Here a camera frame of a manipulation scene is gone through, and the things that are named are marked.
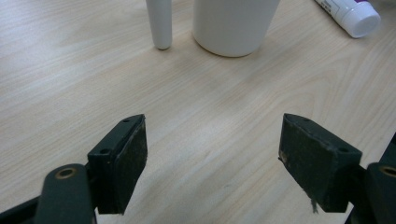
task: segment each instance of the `label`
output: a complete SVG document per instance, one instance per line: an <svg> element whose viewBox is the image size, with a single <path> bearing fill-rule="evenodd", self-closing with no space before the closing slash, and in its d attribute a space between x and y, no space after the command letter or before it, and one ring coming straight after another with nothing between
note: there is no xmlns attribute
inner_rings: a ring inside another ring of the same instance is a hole
<svg viewBox="0 0 396 224"><path fill-rule="evenodd" d="M337 6L337 4L335 4L333 0L316 0L316 1L333 17L335 17L338 10L340 9L340 7Z"/></svg>

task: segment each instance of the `white cylinder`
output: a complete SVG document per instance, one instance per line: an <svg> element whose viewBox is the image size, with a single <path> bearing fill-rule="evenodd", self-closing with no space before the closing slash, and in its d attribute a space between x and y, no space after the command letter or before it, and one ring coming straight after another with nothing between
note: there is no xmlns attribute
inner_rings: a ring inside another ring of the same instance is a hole
<svg viewBox="0 0 396 224"><path fill-rule="evenodd" d="M362 0L316 0L352 37L360 38L375 30L381 18L372 5Z"/></svg>
<svg viewBox="0 0 396 224"><path fill-rule="evenodd" d="M240 57L256 50L279 0L195 0L192 33L215 54Z"/></svg>
<svg viewBox="0 0 396 224"><path fill-rule="evenodd" d="M152 40L157 49L172 44L172 0L146 0Z"/></svg>

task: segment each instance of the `white bottle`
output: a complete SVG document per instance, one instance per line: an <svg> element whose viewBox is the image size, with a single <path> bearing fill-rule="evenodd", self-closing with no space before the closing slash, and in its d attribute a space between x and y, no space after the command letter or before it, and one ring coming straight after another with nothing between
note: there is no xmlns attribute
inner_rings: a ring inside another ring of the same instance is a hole
<svg viewBox="0 0 396 224"><path fill-rule="evenodd" d="M370 34L381 22L378 13L366 0L315 0L352 37Z"/></svg>

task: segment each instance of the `wood grain surface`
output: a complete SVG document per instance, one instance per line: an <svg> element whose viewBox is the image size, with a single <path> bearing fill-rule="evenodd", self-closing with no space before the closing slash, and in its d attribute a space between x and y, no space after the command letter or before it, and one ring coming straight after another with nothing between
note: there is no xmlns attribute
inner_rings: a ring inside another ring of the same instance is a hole
<svg viewBox="0 0 396 224"><path fill-rule="evenodd" d="M313 214L277 160L282 116L319 123L378 161L396 131L396 2L353 39L313 0L281 1L260 49L223 58L173 1L174 40L153 47L143 0L0 1L0 212L147 117L148 163L124 216L99 223L344 223Z"/></svg>

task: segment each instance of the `white tube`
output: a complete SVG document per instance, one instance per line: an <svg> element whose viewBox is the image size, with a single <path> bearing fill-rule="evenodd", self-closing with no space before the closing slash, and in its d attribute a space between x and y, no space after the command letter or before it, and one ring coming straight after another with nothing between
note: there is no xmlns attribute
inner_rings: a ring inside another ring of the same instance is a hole
<svg viewBox="0 0 396 224"><path fill-rule="evenodd" d="M172 0L146 0L152 41L157 49L172 44Z"/></svg>
<svg viewBox="0 0 396 224"><path fill-rule="evenodd" d="M378 13L365 0L315 0L352 37L370 34L381 22Z"/></svg>

